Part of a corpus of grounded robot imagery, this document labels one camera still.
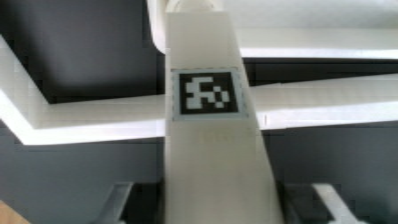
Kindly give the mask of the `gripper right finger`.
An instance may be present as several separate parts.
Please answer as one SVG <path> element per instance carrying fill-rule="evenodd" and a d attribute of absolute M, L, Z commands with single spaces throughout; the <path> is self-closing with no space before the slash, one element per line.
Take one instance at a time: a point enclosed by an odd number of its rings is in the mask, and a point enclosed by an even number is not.
<path fill-rule="evenodd" d="M 363 224 L 326 183 L 278 184 L 285 224 Z"/>

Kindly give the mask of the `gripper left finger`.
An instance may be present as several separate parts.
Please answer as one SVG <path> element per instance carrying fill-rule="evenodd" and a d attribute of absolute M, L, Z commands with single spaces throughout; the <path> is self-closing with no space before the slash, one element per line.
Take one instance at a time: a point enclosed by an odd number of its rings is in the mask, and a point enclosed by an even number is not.
<path fill-rule="evenodd" d="M 157 183 L 115 183 L 90 224 L 157 224 Z"/>

